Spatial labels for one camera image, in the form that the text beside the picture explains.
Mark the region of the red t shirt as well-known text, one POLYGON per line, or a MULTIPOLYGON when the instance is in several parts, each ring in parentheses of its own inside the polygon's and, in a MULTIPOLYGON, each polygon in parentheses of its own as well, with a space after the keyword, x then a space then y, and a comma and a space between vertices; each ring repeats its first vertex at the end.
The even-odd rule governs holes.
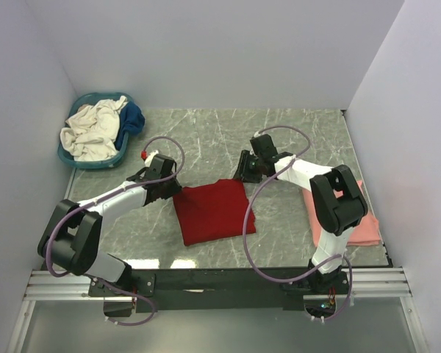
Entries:
POLYGON ((185 246, 243 234, 248 199, 241 181, 219 179, 185 187, 173 197, 173 204, 185 246))

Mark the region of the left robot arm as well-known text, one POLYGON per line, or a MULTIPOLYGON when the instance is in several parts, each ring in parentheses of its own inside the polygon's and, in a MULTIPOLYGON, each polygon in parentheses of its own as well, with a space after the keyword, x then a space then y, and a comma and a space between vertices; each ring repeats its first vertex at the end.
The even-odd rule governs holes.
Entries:
POLYGON ((158 199, 169 199, 181 192, 176 178, 177 163, 163 154, 154 154, 146 165, 118 187, 93 200, 57 204, 37 246, 37 253, 67 273, 88 275, 106 282, 117 296, 135 287, 132 267, 98 250, 102 229, 109 223, 158 199))

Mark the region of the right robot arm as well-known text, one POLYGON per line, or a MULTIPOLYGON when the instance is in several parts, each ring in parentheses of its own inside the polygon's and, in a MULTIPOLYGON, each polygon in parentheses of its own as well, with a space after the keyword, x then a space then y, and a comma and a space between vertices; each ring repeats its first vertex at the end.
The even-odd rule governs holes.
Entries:
POLYGON ((330 287, 346 283, 343 272, 345 250, 351 233, 368 214, 368 204, 357 181, 346 165, 328 167, 302 160, 298 154, 278 152, 270 135, 250 139, 252 150, 243 150, 234 179, 259 183, 259 190, 273 180, 289 182, 312 194, 315 216, 320 225, 318 246, 305 273, 279 279, 258 268, 243 241, 245 255, 253 270, 276 283, 298 283, 305 280, 311 290, 325 293, 330 287))

